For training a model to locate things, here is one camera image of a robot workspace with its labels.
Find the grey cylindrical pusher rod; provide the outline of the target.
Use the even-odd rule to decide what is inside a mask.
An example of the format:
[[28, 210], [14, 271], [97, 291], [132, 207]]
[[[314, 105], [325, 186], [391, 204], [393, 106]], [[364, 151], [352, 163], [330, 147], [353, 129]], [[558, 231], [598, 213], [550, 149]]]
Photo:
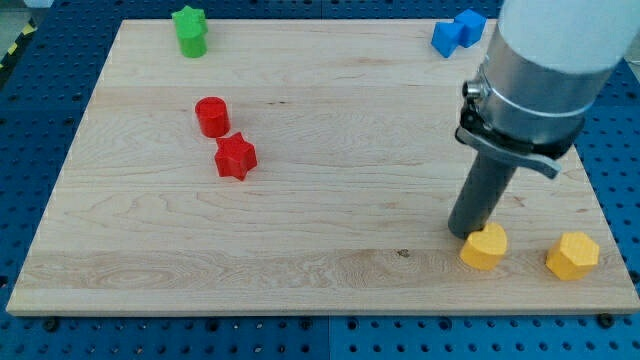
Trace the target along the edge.
[[449, 215], [448, 228], [460, 239], [482, 230], [516, 168], [477, 154], [466, 181]]

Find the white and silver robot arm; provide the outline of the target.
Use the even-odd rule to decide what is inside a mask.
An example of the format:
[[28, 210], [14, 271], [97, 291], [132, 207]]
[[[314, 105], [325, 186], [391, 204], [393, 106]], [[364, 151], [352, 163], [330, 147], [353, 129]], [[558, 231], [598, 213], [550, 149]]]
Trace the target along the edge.
[[503, 3], [456, 139], [477, 154], [448, 228], [484, 228], [516, 169], [553, 179], [611, 73], [639, 32], [634, 0]]

